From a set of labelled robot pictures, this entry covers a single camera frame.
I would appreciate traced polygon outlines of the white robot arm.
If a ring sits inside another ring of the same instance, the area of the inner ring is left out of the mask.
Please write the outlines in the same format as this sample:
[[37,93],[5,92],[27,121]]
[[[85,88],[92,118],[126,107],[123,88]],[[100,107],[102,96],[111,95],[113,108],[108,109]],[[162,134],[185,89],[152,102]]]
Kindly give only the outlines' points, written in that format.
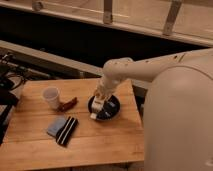
[[144,171],[213,171],[213,48],[107,61],[92,102],[93,117],[126,79],[149,83]]

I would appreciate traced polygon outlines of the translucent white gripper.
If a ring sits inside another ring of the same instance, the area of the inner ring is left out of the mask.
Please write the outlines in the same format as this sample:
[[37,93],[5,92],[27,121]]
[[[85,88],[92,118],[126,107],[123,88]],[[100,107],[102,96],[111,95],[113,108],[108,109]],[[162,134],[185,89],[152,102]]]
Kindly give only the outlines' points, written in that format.
[[[91,106],[93,112],[99,112],[102,110],[104,102],[112,96],[116,87],[116,82],[108,79],[107,77],[102,77],[99,80],[94,92],[94,100]],[[97,114],[91,113],[90,118],[96,120]]]

